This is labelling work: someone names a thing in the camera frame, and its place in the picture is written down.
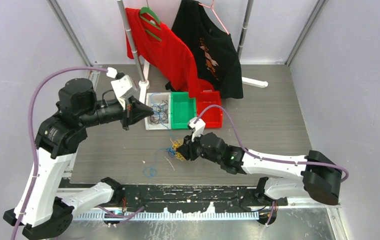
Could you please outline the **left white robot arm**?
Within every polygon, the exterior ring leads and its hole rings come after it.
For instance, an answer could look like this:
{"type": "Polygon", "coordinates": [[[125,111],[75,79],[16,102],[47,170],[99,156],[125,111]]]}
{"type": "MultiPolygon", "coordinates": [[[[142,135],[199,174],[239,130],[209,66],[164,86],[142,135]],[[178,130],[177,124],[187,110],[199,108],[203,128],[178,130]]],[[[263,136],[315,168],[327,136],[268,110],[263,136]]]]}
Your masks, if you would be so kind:
{"type": "Polygon", "coordinates": [[[23,236],[44,240],[61,235],[80,214],[102,204],[113,207],[125,199],[123,186],[106,177],[79,193],[57,195],[66,167],[87,138],[87,128],[119,121],[123,129],[153,114],[134,97],[137,88],[127,75],[112,82],[115,97],[97,99],[93,83],[86,78],[66,82],[58,92],[57,112],[43,121],[35,137],[37,164],[18,205],[4,213],[10,225],[23,226],[23,236]]]}

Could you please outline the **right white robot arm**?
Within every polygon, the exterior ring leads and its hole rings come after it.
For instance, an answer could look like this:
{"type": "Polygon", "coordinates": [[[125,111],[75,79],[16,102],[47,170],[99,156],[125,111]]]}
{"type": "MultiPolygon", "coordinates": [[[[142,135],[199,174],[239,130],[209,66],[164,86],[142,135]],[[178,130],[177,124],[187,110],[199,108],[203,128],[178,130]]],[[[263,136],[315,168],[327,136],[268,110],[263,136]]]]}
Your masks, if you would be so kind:
{"type": "Polygon", "coordinates": [[[316,150],[307,155],[273,155],[226,144],[214,133],[188,135],[176,152],[187,161],[209,160],[227,173],[261,175],[255,198],[261,205],[287,197],[310,197],[318,203],[339,203],[343,168],[316,150]]]}

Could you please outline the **white plastic bin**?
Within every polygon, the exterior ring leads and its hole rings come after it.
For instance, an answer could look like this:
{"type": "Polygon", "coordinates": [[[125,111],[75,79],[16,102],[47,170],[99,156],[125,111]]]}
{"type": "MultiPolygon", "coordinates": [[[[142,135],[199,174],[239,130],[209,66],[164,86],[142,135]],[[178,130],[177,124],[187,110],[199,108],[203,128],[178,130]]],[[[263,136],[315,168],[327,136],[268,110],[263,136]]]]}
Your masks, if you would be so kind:
{"type": "Polygon", "coordinates": [[[145,104],[154,111],[152,116],[145,118],[145,129],[149,131],[170,130],[171,117],[169,115],[169,108],[171,106],[171,93],[147,93],[145,104]]]}

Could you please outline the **white clothes rack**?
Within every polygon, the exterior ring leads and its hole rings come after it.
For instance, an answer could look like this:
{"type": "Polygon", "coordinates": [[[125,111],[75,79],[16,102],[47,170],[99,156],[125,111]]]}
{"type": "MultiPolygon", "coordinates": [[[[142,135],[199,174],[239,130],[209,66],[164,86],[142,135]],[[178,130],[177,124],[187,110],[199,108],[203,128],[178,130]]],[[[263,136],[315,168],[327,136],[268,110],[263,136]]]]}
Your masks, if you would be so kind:
{"type": "MultiPolygon", "coordinates": [[[[246,9],[247,10],[246,11],[246,13],[247,13],[246,17],[248,17],[248,13],[250,12],[252,3],[253,3],[253,1],[251,1],[251,0],[248,1],[248,5],[247,5],[247,9],[246,9]]],[[[137,85],[138,88],[140,89],[139,101],[141,101],[142,103],[145,103],[145,97],[146,97],[147,89],[150,87],[149,80],[147,79],[150,64],[148,62],[145,62],[143,66],[141,65],[141,61],[138,57],[138,51],[137,51],[137,48],[135,47],[135,43],[134,43],[134,40],[132,37],[132,32],[131,32],[131,28],[129,26],[129,22],[128,22],[128,18],[126,15],[123,0],[117,0],[117,5],[118,5],[118,8],[119,8],[119,11],[121,14],[121,19],[123,21],[126,37],[127,37],[128,42],[130,44],[131,53],[134,57],[133,59],[134,59],[134,62],[135,62],[136,68],[137,68],[137,73],[138,73],[139,79],[140,79],[140,81],[138,82],[138,85],[137,85]]],[[[268,87],[268,84],[269,84],[267,81],[251,79],[248,77],[242,77],[242,83],[249,85],[249,86],[258,87],[258,88],[266,88],[266,87],[268,87]]]]}

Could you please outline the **red plastic bin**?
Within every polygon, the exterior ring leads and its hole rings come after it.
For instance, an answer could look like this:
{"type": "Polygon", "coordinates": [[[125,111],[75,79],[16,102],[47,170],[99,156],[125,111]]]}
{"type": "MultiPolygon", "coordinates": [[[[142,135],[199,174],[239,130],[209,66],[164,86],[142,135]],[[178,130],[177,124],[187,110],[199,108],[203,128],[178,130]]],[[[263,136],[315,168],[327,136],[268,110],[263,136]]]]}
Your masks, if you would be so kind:
{"type": "MultiPolygon", "coordinates": [[[[197,115],[210,105],[221,105],[221,97],[218,91],[204,91],[196,98],[197,115]]],[[[220,108],[212,107],[207,110],[201,119],[206,123],[206,128],[222,128],[223,113],[220,108]]]]}

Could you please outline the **green plastic bin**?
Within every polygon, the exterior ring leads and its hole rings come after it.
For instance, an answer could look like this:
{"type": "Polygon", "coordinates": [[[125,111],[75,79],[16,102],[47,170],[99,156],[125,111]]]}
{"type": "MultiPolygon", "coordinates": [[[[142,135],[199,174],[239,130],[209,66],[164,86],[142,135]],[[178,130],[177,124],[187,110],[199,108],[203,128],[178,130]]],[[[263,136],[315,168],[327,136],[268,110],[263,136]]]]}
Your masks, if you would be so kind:
{"type": "Polygon", "coordinates": [[[171,128],[186,129],[189,120],[197,115],[196,98],[190,98],[187,92],[171,93],[171,128]]]}

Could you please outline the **red t-shirt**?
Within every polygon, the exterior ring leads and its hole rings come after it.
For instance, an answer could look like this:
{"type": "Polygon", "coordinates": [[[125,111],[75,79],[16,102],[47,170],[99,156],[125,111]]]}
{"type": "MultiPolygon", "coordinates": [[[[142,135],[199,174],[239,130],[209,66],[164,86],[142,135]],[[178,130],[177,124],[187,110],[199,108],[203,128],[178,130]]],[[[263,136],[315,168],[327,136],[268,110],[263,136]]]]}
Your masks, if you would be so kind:
{"type": "Polygon", "coordinates": [[[155,66],[169,81],[166,90],[187,92],[195,98],[203,91],[214,91],[211,83],[198,77],[189,48],[165,25],[153,26],[140,17],[137,8],[125,8],[138,55],[155,66]]]}

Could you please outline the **green clothes hanger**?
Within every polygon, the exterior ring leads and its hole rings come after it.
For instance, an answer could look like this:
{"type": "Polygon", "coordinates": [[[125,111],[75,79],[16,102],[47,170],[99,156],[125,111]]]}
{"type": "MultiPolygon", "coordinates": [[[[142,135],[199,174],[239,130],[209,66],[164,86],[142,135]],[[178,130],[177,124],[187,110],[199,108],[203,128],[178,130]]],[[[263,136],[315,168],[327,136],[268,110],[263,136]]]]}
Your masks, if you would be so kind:
{"type": "Polygon", "coordinates": [[[142,7],[139,10],[139,17],[143,21],[145,21],[147,24],[150,25],[149,28],[144,28],[145,32],[156,39],[157,41],[161,41],[161,37],[157,35],[161,31],[161,21],[157,17],[157,15],[154,13],[153,10],[151,10],[149,7],[142,7]]]}

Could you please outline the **black t-shirt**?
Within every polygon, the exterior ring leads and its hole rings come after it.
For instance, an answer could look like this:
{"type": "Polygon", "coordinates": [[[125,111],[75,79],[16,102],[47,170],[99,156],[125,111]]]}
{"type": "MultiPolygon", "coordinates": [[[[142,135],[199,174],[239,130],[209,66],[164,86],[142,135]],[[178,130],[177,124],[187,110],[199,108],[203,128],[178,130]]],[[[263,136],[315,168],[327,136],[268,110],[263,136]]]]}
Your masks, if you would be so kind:
{"type": "Polygon", "coordinates": [[[198,1],[181,1],[172,32],[192,52],[201,90],[218,91],[223,99],[243,98],[241,64],[232,38],[198,1]]]}

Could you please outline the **pink clothes hanger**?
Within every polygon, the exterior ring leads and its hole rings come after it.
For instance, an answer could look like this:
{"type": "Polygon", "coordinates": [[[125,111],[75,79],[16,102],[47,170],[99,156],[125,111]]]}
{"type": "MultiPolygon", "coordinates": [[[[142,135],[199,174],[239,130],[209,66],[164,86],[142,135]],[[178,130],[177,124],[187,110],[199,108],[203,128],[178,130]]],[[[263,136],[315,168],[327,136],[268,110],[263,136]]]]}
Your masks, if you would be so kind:
{"type": "Polygon", "coordinates": [[[211,11],[213,12],[214,16],[218,20],[219,24],[223,28],[224,32],[227,35],[230,35],[230,32],[227,30],[226,26],[223,24],[221,18],[219,17],[219,15],[217,14],[217,12],[215,10],[215,0],[212,0],[211,3],[210,3],[210,5],[206,5],[206,4],[203,4],[203,3],[199,3],[199,5],[202,6],[202,7],[204,7],[204,8],[211,9],[211,11]]]}

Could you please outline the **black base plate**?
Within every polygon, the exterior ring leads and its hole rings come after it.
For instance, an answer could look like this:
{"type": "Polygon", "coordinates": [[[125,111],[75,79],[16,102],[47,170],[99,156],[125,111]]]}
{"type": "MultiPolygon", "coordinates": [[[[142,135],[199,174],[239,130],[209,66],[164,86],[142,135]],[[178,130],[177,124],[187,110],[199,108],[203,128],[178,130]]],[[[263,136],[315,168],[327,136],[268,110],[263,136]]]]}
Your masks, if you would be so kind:
{"type": "Polygon", "coordinates": [[[103,203],[104,208],[119,208],[133,212],[143,208],[146,213],[204,213],[209,206],[215,213],[249,213],[277,211],[287,206],[287,198],[272,200],[261,196],[251,186],[232,185],[125,185],[123,195],[117,200],[103,203]]]}

